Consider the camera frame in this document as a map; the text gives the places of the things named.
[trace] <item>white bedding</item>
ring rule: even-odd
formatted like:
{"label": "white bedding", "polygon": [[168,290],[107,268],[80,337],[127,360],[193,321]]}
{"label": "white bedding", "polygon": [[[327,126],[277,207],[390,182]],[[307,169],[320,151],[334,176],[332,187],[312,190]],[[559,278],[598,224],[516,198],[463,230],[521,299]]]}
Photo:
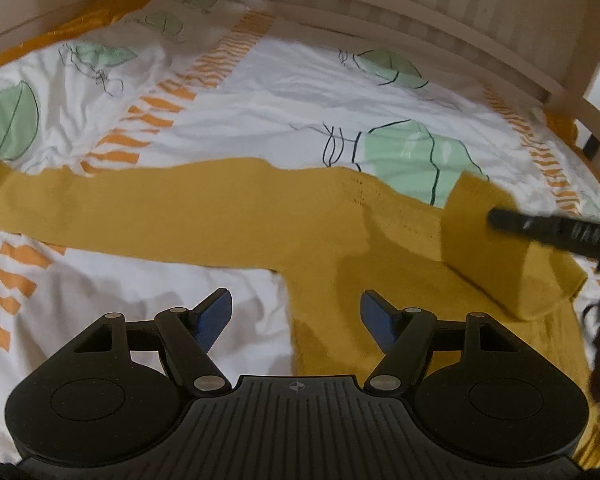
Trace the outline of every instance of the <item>white bedding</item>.
{"label": "white bedding", "polygon": [[[600,217],[600,185],[535,110],[498,112],[472,78],[417,54],[258,12],[244,21],[247,12],[224,0],[152,0],[0,68],[0,158],[27,173],[67,165],[84,174],[257,156],[280,168],[365,171],[435,206],[469,170],[524,209],[554,211],[555,187],[507,122],[515,116],[553,155],[580,211]],[[9,249],[21,246],[33,249]],[[578,311],[600,295],[591,264],[582,265],[592,277]],[[0,301],[0,461],[17,460],[6,397],[46,357],[106,312],[152,319],[220,286],[232,293],[234,317],[210,352],[216,364],[234,383],[240,374],[290,374],[285,285],[268,270],[61,254],[0,232],[0,298],[10,298]],[[134,358],[159,367],[153,355]]]}

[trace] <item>bed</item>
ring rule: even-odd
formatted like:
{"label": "bed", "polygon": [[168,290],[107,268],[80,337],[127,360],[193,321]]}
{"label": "bed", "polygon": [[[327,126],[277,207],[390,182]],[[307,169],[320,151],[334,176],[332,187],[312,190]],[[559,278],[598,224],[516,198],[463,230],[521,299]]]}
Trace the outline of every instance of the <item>bed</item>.
{"label": "bed", "polygon": [[[90,176],[250,156],[368,173],[436,208],[468,171],[525,210],[600,220],[600,148],[587,160],[573,125],[600,142],[585,99],[599,65],[600,0],[0,0],[0,159]],[[580,314],[600,275],[577,261]],[[83,327],[221,286],[234,318],[210,352],[219,368],[234,383],[291,375],[288,293],[270,270],[0,232],[0,461],[18,458],[8,393]]]}

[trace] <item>logo emblem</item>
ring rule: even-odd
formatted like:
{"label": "logo emblem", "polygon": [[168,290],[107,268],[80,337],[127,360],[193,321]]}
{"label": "logo emblem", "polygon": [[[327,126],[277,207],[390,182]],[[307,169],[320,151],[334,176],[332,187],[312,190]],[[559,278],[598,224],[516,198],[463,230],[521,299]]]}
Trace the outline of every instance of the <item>logo emblem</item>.
{"label": "logo emblem", "polygon": [[287,388],[293,390],[295,393],[298,393],[306,388],[306,384],[301,383],[300,381],[294,381],[289,386],[287,386]]}

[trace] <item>metal screw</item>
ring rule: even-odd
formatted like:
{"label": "metal screw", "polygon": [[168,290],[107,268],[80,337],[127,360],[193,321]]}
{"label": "metal screw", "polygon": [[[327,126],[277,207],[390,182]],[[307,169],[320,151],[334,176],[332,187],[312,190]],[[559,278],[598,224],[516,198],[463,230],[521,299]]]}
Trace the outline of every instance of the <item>metal screw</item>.
{"label": "metal screw", "polygon": [[392,375],[376,375],[369,381],[369,385],[381,392],[390,392],[400,388],[400,379]]}
{"label": "metal screw", "polygon": [[203,375],[193,381],[193,385],[201,392],[212,392],[224,386],[224,379],[217,375]]}

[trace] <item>leaf pattern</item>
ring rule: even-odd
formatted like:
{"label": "leaf pattern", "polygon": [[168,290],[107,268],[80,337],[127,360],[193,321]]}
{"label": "leaf pattern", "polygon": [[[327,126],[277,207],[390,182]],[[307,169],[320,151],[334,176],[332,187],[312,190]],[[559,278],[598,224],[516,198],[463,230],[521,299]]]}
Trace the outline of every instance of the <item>leaf pattern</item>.
{"label": "leaf pattern", "polygon": [[38,103],[26,81],[0,91],[0,158],[22,156],[38,133]]}
{"label": "leaf pattern", "polygon": [[134,52],[123,46],[110,47],[87,41],[76,44],[74,53],[75,60],[92,68],[113,68],[137,57]]}
{"label": "leaf pattern", "polygon": [[424,124],[403,121],[364,136],[365,161],[397,192],[443,207],[463,171],[482,175],[466,146],[430,133]]}
{"label": "leaf pattern", "polygon": [[397,84],[406,88],[422,88],[429,82],[422,78],[410,61],[385,48],[356,54],[353,59],[361,70],[381,78],[381,85]]}
{"label": "leaf pattern", "polygon": [[148,14],[144,17],[144,24],[160,30],[160,33],[167,38],[177,36],[184,28],[180,18],[166,10],[159,10],[158,12]]}
{"label": "leaf pattern", "polygon": [[177,0],[183,5],[197,7],[202,9],[203,12],[210,12],[211,7],[213,7],[218,0]]}

